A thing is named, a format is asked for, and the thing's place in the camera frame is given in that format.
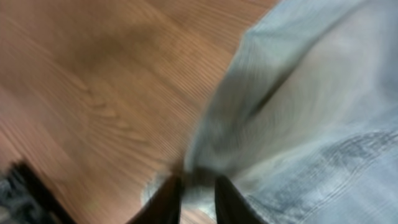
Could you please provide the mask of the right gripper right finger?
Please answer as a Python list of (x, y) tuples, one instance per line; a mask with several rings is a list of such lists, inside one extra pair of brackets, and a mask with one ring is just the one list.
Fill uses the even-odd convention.
[(224, 175), (218, 176), (215, 181), (215, 211), (217, 224), (267, 224), (253, 212)]

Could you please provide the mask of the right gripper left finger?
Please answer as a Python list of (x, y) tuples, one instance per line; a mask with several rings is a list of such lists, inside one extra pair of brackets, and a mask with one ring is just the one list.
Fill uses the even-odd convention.
[(127, 224), (179, 224), (183, 184), (172, 175)]

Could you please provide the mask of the light blue denim shorts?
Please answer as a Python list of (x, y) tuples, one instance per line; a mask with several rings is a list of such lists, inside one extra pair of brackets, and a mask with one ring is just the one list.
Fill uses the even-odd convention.
[(397, 1), (284, 0), (243, 35), (183, 160), (271, 223), (397, 222)]

